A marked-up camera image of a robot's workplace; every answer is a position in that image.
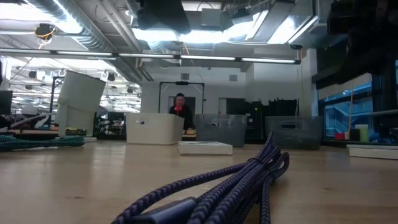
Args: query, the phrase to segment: table surface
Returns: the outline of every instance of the table surface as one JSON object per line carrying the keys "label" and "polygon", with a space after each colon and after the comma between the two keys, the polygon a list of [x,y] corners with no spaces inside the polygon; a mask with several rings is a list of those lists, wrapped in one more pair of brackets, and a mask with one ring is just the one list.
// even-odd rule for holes
{"label": "table surface", "polygon": [[[244,162],[261,147],[237,148],[233,156],[181,156],[176,145],[98,141],[0,153],[0,223],[108,224],[149,191]],[[289,152],[290,167],[271,188],[273,224],[397,223],[397,161],[349,157],[346,149],[330,147]],[[197,197],[221,181],[184,190],[153,207]],[[246,223],[258,223],[258,206]]]}

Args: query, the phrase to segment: man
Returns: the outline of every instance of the man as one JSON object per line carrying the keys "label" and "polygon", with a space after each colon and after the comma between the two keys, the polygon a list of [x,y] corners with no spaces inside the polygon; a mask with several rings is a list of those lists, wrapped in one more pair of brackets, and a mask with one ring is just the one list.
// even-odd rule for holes
{"label": "man", "polygon": [[190,108],[185,105],[185,96],[182,93],[177,94],[174,105],[169,109],[170,114],[175,114],[184,118],[184,130],[193,128],[193,118]]}

